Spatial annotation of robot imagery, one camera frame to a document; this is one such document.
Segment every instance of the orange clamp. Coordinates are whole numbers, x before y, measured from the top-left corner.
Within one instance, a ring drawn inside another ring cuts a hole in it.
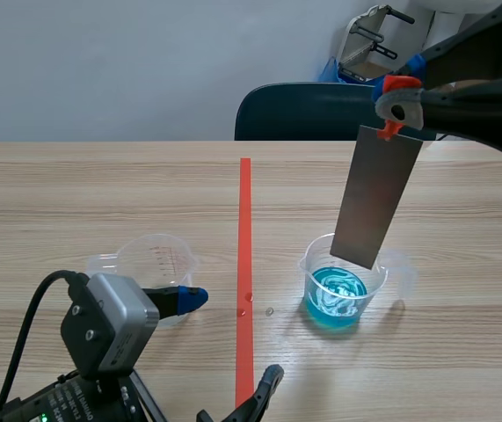
[[[401,90],[403,88],[422,88],[423,83],[420,79],[413,76],[393,76],[387,75],[383,80],[383,93]],[[377,135],[389,141],[393,135],[397,135],[401,128],[405,126],[394,120],[385,120],[385,128],[377,131]]]

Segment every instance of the robotic arm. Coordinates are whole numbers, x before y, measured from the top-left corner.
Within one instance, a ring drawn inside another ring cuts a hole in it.
[[[402,76],[411,82],[394,89],[394,79]],[[431,91],[471,79],[490,82],[450,93]],[[502,5],[386,76],[373,100],[380,117],[392,123],[382,137],[394,135],[397,124],[459,135],[502,151]]]

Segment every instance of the cup with blue liquid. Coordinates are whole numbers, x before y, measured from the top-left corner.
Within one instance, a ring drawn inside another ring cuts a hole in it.
[[[398,280],[398,297],[412,293],[418,274],[400,252],[380,252],[371,270],[330,254],[334,233],[315,239],[299,267],[305,274],[304,301],[321,325],[341,328],[356,323],[374,296],[391,279]]]

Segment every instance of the cup handle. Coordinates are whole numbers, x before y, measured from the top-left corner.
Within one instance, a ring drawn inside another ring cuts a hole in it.
[[[118,254],[102,253],[92,255],[86,261],[86,275],[91,277],[96,273],[117,274],[118,273]]]
[[[395,272],[396,277],[399,278],[397,283],[397,297],[402,301],[412,297],[418,279],[417,270],[414,268],[392,268],[391,271]]]
[[[389,271],[390,281],[397,282],[398,298],[405,300],[412,297],[418,280],[418,272],[411,266],[411,261],[400,252],[384,251],[378,262]]]

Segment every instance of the plastic measuring cup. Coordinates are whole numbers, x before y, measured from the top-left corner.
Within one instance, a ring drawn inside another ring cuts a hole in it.
[[[356,323],[375,294],[389,279],[397,278],[398,296],[412,293],[417,272],[400,252],[380,252],[371,270],[330,254],[334,233],[315,239],[299,262],[305,273],[304,301],[322,325],[345,327]]]
[[[146,235],[125,244],[116,253],[89,257],[86,273],[126,275],[141,287],[192,286],[192,274],[198,266],[188,244],[175,236]],[[159,321],[159,327],[174,325],[187,314]]]

